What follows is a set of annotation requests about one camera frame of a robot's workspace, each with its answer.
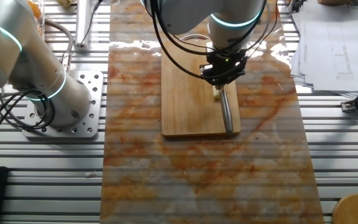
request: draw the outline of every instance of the paper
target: paper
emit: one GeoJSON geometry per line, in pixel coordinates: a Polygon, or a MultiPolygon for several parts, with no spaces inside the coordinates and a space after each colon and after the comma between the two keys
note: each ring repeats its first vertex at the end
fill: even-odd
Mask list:
{"type": "Polygon", "coordinates": [[[301,15],[299,12],[292,14],[293,22],[296,25],[296,28],[300,31],[301,30],[301,15]]]}
{"type": "Polygon", "coordinates": [[[301,29],[300,70],[314,89],[358,91],[358,21],[304,21],[301,29]]]}

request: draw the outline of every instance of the wooden disc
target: wooden disc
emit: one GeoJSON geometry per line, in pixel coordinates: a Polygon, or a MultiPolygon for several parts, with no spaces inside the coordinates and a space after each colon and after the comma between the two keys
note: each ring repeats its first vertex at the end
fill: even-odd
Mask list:
{"type": "Polygon", "coordinates": [[[338,201],[333,209],[333,224],[358,224],[358,194],[338,201]]]}

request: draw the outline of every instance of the metal bracket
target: metal bracket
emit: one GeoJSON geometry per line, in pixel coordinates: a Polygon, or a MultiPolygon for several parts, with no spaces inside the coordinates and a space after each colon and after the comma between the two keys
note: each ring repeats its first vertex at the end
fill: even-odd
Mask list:
{"type": "MultiPolygon", "coordinates": [[[[24,136],[27,138],[93,138],[96,136],[99,126],[103,74],[92,71],[71,71],[70,76],[84,83],[91,93],[91,107],[88,113],[74,125],[61,128],[46,127],[31,132],[23,130],[24,136]]],[[[39,121],[34,104],[29,101],[24,122],[35,124],[39,121]]]]}
{"type": "Polygon", "coordinates": [[[357,112],[357,108],[354,105],[354,100],[350,100],[344,103],[341,103],[342,112],[345,113],[354,113],[357,112]]]}

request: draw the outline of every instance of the aluminum profile table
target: aluminum profile table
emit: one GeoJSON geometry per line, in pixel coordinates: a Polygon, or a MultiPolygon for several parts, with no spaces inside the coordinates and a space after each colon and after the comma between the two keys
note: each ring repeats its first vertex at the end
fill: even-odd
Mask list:
{"type": "MultiPolygon", "coordinates": [[[[300,35],[282,0],[279,6],[292,55],[300,35]]],[[[74,35],[75,7],[64,9],[47,0],[45,12],[46,18],[59,22],[74,35]]],[[[110,15],[110,6],[102,4],[94,18],[90,54],[74,54],[71,65],[72,70],[104,74],[98,138],[92,142],[29,142],[21,131],[4,122],[0,127],[0,166],[13,171],[9,174],[1,223],[99,223],[110,16],[115,16],[110,15]],[[96,177],[85,177],[94,171],[96,177]]],[[[65,35],[49,27],[45,41],[57,56],[67,47],[65,35]]],[[[296,89],[324,219],[330,223],[335,203],[345,195],[358,193],[358,116],[342,113],[340,102],[347,100],[343,96],[314,93],[300,86],[296,89]]],[[[23,100],[13,112],[23,118],[26,103],[23,100]]]]}

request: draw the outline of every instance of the marble surface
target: marble surface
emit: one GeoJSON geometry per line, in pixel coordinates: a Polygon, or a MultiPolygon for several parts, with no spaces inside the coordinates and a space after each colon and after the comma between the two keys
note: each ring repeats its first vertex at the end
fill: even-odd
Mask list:
{"type": "Polygon", "coordinates": [[[280,21],[237,80],[241,133],[165,139],[152,20],[111,11],[101,223],[324,223],[280,21]]]}

